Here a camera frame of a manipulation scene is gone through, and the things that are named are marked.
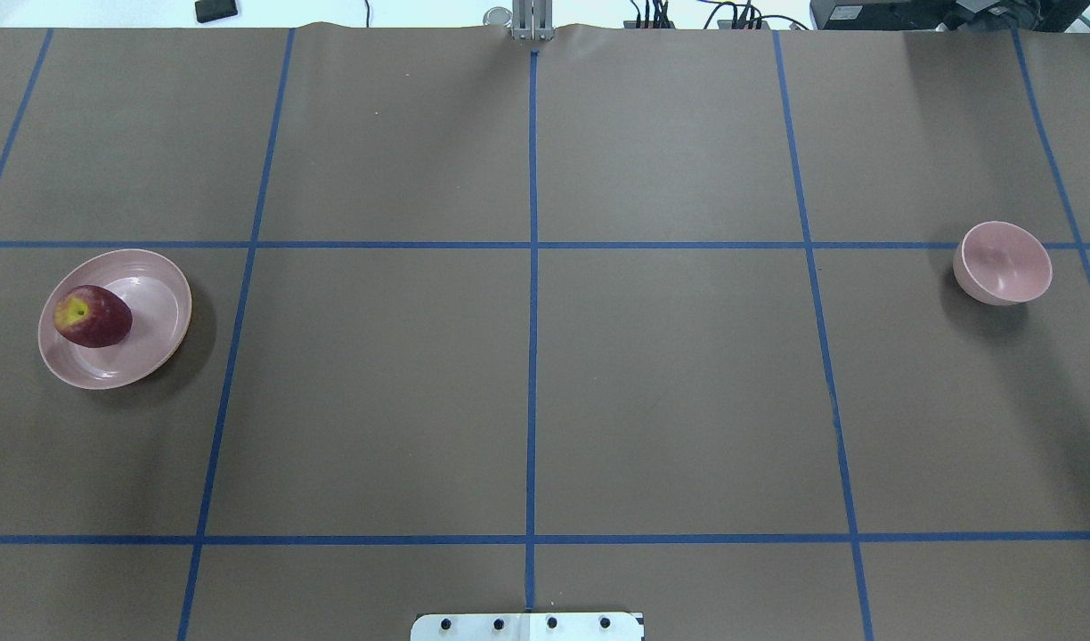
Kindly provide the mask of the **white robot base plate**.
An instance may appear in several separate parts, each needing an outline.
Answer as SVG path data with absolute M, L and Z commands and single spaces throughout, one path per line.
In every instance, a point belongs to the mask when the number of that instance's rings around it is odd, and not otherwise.
M 411 640 L 644 640 L 641 613 L 429 613 Z

